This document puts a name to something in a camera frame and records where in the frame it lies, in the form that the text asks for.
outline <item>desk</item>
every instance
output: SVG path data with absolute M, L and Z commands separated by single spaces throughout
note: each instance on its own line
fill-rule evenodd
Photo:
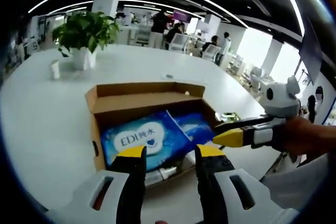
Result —
M 30 194 L 48 209 L 70 202 L 73 190 L 95 173 L 89 111 L 84 94 L 99 83 L 178 81 L 203 84 L 204 99 L 217 112 L 236 112 L 242 119 L 263 108 L 217 65 L 196 57 L 146 47 L 109 45 L 98 53 L 95 70 L 49 79 L 52 60 L 69 62 L 56 49 L 33 54 L 4 83 L 0 112 L 10 160 Z M 225 148 L 236 168 L 261 179 L 279 152 Z M 143 223 L 163 219 L 194 224 L 202 220 L 194 171 L 146 192 Z

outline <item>human hand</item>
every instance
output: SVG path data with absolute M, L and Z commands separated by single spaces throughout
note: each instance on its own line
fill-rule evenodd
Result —
M 325 129 L 325 126 L 312 124 L 310 121 L 296 116 L 275 130 L 275 136 L 290 154 L 319 153 L 322 155 L 329 151 L 329 147 L 320 141 L 319 137 L 320 132 Z

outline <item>window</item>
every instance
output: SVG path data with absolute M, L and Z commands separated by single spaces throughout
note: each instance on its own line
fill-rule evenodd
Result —
M 237 54 L 241 56 L 245 62 L 260 68 L 266 58 L 271 42 L 271 35 L 253 28 L 248 28 L 239 44 Z
M 270 73 L 271 77 L 278 82 L 287 82 L 288 77 L 292 76 L 300 61 L 299 50 L 284 43 L 277 61 Z
M 303 63 L 303 61 L 299 61 L 300 65 L 298 68 L 297 73 L 295 74 L 295 78 L 298 80 L 299 82 L 299 86 L 300 86 L 300 93 L 297 95 L 297 98 L 301 98 L 302 94 L 304 92 L 304 90 L 307 87 L 307 84 L 309 82 L 309 78 L 308 78 L 308 71 L 306 69 L 305 64 Z

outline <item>blue wet wipes package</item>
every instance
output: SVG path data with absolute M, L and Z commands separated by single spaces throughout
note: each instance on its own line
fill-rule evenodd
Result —
M 147 171 L 150 171 L 185 148 L 190 140 L 168 111 L 162 111 L 105 131 L 101 143 L 107 167 L 124 149 L 145 145 Z
M 191 140 L 180 155 L 192 151 L 196 144 L 205 144 L 215 137 L 215 133 L 200 113 L 177 116 L 174 120 Z

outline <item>box flap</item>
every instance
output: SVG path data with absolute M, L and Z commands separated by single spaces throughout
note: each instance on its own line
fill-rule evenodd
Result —
M 88 91 L 86 100 L 91 113 L 101 113 L 197 100 L 204 90 L 203 86 L 177 82 L 102 84 Z

